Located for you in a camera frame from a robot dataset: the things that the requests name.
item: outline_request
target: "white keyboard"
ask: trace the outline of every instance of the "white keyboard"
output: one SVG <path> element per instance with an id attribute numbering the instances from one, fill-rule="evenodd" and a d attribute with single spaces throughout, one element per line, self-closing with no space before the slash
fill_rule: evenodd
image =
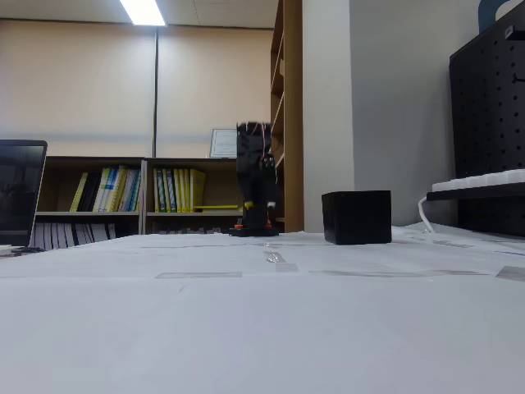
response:
<path id="1" fill-rule="evenodd" d="M 432 185 L 432 191 L 468 189 L 471 187 L 507 185 L 521 182 L 525 182 L 525 170 L 512 170 L 436 183 Z"/>

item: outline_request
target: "ceiling light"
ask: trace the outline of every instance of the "ceiling light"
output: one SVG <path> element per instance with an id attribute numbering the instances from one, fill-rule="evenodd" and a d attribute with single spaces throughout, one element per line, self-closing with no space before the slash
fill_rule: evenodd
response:
<path id="1" fill-rule="evenodd" d="M 155 0 L 121 0 L 134 25 L 165 26 Z"/>

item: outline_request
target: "black pegboard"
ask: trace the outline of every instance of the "black pegboard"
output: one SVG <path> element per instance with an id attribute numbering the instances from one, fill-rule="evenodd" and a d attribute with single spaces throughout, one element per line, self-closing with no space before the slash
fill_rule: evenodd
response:
<path id="1" fill-rule="evenodd" d="M 450 57 L 456 177 L 525 169 L 525 3 Z M 461 227 L 525 235 L 525 197 L 460 200 Z"/>

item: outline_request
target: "black box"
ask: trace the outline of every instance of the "black box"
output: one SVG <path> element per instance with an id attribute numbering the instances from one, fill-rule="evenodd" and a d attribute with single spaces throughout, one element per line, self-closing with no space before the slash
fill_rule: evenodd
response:
<path id="1" fill-rule="evenodd" d="M 325 240 L 337 245 L 389 244 L 389 191 L 336 191 L 322 196 Z"/>

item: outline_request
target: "framed certificate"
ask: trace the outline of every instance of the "framed certificate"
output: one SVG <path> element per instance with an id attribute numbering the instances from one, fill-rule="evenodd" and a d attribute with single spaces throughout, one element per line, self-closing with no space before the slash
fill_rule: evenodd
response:
<path id="1" fill-rule="evenodd" d="M 237 157 L 237 130 L 213 129 L 210 158 Z"/>

